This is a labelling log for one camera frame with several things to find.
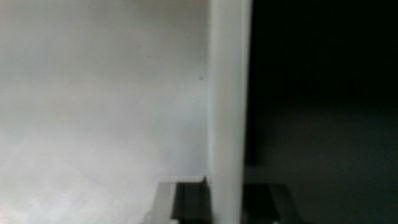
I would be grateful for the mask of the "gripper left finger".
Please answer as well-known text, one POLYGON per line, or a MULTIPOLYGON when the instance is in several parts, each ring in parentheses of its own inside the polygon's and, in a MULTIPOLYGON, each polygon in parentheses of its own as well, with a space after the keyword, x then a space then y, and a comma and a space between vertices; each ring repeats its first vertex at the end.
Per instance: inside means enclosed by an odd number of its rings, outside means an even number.
POLYGON ((204 177, 158 183, 144 224, 209 224, 209 186, 204 177))

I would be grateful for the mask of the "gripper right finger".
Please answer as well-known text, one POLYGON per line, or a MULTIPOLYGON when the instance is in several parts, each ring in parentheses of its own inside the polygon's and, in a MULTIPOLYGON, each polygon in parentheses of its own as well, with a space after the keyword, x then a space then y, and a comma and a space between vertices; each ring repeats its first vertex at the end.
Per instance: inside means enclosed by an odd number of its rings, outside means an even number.
POLYGON ((280 184, 243 186, 243 224, 300 224, 289 190, 280 184))

